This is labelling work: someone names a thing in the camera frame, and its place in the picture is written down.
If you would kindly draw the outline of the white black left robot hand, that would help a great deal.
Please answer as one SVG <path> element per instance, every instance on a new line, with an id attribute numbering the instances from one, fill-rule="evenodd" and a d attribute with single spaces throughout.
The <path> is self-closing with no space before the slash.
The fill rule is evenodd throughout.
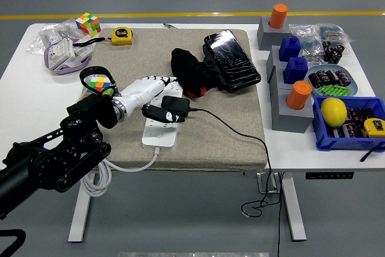
<path id="1" fill-rule="evenodd" d="M 185 117 L 161 107 L 149 105 L 149 102 L 161 94 L 164 89 L 176 81 L 175 77 L 147 76 L 134 81 L 118 96 L 112 98 L 118 122 L 129 119 L 134 110 L 141 109 L 142 115 L 161 123 L 182 123 Z"/>

